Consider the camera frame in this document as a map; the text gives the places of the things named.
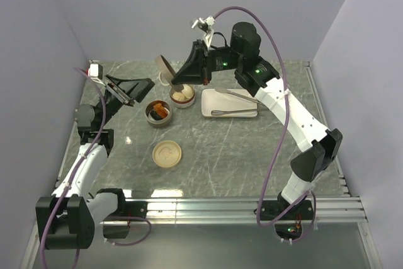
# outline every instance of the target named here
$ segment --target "round container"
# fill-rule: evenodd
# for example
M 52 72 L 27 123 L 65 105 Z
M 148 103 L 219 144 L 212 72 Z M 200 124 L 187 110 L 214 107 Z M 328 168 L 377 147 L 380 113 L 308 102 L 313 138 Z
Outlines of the round container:
M 179 163 L 182 158 L 182 149 L 174 141 L 162 141 L 152 151 L 152 159 L 162 168 L 171 168 Z
M 191 106 L 195 102 L 196 91 L 192 86 L 190 86 L 190 87 L 191 87 L 191 89 L 193 91 L 193 96 L 190 99 L 183 100 L 183 101 L 175 100 L 172 97 L 173 93 L 175 93 L 175 90 L 171 89 L 171 91 L 169 92 L 169 97 L 173 101 L 175 107 L 177 107 L 177 108 L 188 108 L 189 106 Z
M 149 113 L 150 113 L 151 110 L 154 108 L 154 105 L 155 105 L 155 104 L 158 104 L 158 103 L 161 103 L 162 106 L 163 106 L 164 108 L 166 108 L 166 110 L 168 111 L 168 116 L 167 116 L 166 118 L 160 120 L 160 121 L 155 121 L 152 117 L 149 116 Z M 149 104 L 147 105 L 147 107 L 145 108 L 145 118 L 147 119 L 147 122 L 148 122 L 152 127 L 158 128 L 158 127 L 167 126 L 168 124 L 171 123 L 172 117 L 173 117 L 173 114 L 172 114 L 171 107 L 170 107 L 169 104 L 166 103 L 165 101 L 162 101 L 162 100 L 153 101 L 153 102 L 149 103 Z

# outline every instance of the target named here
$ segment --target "light purple wall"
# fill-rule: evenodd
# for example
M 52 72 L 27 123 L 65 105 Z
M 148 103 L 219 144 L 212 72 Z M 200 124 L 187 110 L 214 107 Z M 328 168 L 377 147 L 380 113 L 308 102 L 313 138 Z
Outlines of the light purple wall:
M 313 73 L 384 268 L 403 268 L 403 0 L 346 0 Z
M 153 60 L 164 54 L 187 58 L 200 36 L 190 29 L 195 16 L 226 6 L 245 6 L 270 29 L 285 59 L 312 60 L 344 0 L 58 0 L 90 59 Z M 226 13 L 215 29 L 227 36 L 244 13 Z M 263 55 L 273 55 L 263 39 Z
M 72 128 L 86 58 L 55 0 L 0 0 L 0 260 L 20 267 Z

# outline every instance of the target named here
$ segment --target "rectangular plate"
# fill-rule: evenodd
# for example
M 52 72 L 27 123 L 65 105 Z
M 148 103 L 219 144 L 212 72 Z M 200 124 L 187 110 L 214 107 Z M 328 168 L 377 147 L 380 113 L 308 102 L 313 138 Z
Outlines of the rectangular plate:
M 252 98 L 246 89 L 230 89 L 235 93 Z M 231 94 L 218 93 L 215 89 L 205 89 L 201 93 L 201 114 L 207 118 L 253 118 L 258 115 L 258 105 Z M 251 110 L 247 113 L 233 113 L 222 116 L 212 116 L 212 110 Z

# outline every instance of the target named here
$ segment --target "lid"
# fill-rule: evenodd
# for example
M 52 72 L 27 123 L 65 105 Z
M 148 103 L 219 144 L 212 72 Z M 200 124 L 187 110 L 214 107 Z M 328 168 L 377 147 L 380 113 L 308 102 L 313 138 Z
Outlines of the lid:
M 181 147 L 174 141 L 162 141 L 152 151 L 152 159 L 162 168 L 170 168 L 177 165 L 181 158 Z

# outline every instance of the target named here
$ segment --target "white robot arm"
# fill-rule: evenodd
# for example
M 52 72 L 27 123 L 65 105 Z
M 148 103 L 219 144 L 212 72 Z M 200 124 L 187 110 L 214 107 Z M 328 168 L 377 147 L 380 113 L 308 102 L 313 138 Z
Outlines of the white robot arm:
M 105 123 L 107 123 L 123 106 L 134 106 L 141 102 L 152 89 L 150 79 L 117 79 L 109 75 L 103 81 L 102 67 L 91 64 L 88 76 L 105 87 Z M 103 116 L 102 102 L 97 105 L 81 104 L 75 111 L 74 120 L 80 136 L 80 148 L 76 161 L 60 186 L 49 197 L 42 197 L 36 205 L 38 231 L 41 241 L 47 234 L 47 249 L 86 249 L 92 243 L 95 227 L 111 214 L 125 214 L 125 196 L 119 188 L 100 190 L 96 196 L 87 201 L 89 189 L 100 169 L 106 164 L 113 147 L 113 130 L 103 129 L 99 139 L 94 143 L 101 128 Z M 88 148 L 94 143 L 91 152 Z M 75 171 L 71 183 L 69 179 Z M 56 216 L 51 228 L 45 232 L 45 226 L 52 217 L 56 203 Z
M 203 41 L 193 42 L 188 60 L 172 80 L 173 84 L 208 84 L 212 72 L 235 69 L 238 83 L 266 105 L 284 124 L 286 118 L 285 95 L 290 105 L 288 131 L 301 150 L 291 161 L 292 175 L 278 200 L 281 209 L 287 208 L 312 186 L 318 174 L 334 160 L 343 136 L 338 129 L 330 131 L 316 120 L 284 83 L 277 70 L 259 56 L 261 38 L 251 23 L 239 22 L 232 28 L 230 46 L 210 49 L 206 35 L 213 33 L 214 19 L 199 18 L 193 28 L 205 32 Z

